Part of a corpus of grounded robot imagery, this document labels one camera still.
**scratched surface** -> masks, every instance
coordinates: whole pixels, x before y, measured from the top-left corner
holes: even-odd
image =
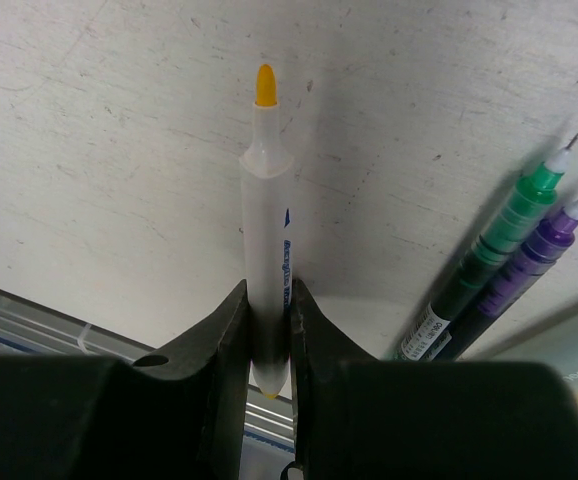
[[[376,355],[523,159],[578,131],[578,2],[0,0],[0,288],[154,346],[209,313],[244,272],[261,62],[296,271]],[[578,242],[472,351],[577,300]]]

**white label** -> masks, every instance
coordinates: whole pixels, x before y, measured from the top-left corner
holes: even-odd
[[[451,322],[443,320],[433,313],[431,305],[427,305],[422,318],[413,326],[409,335],[400,344],[403,355],[409,360],[420,360],[420,357],[424,355],[449,323]]]
[[[431,347],[427,354],[425,355],[425,360],[433,360],[436,358],[436,355],[440,353],[440,350],[445,348],[445,345],[451,341],[451,334],[448,331],[443,332],[440,336],[439,342],[437,345]]]

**pen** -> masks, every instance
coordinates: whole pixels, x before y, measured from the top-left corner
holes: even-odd
[[[440,335],[424,360],[458,358],[542,277],[575,241],[578,200],[542,220],[467,309]]]
[[[399,342],[394,358],[420,360],[436,338],[473,300],[510,254],[527,238],[557,198],[578,134],[529,176],[521,177],[491,224],[476,239],[444,288]]]
[[[291,305],[293,157],[280,143],[276,79],[262,65],[253,105],[253,140],[240,158],[247,298],[252,313],[253,376],[275,397],[287,380]]]

